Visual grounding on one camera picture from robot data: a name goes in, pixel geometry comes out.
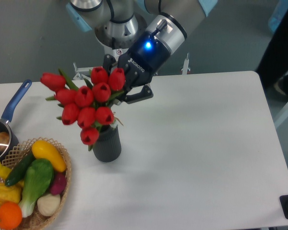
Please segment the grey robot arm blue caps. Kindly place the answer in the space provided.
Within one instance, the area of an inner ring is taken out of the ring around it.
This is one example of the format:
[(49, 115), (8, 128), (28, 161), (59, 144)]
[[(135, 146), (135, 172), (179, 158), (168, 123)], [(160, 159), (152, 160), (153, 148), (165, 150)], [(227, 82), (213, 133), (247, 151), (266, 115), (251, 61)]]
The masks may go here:
[(66, 10), (104, 47), (103, 66), (126, 82), (113, 104), (149, 99), (152, 77), (215, 7), (215, 0), (70, 0)]

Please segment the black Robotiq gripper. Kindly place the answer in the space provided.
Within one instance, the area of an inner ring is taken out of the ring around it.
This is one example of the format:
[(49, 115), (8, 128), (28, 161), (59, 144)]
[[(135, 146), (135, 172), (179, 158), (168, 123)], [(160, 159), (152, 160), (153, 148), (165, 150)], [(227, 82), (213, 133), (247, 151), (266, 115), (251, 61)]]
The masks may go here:
[(120, 105), (122, 102), (133, 104), (154, 96), (147, 83), (151, 82), (153, 75), (170, 57), (170, 52), (161, 41), (151, 38), (150, 34), (150, 32), (144, 32), (127, 52), (119, 57), (118, 61), (110, 54), (104, 55), (102, 67), (107, 73), (111, 73), (116, 66), (124, 70), (124, 89), (130, 90), (143, 85), (138, 93), (124, 92), (118, 96), (115, 99), (115, 105)]

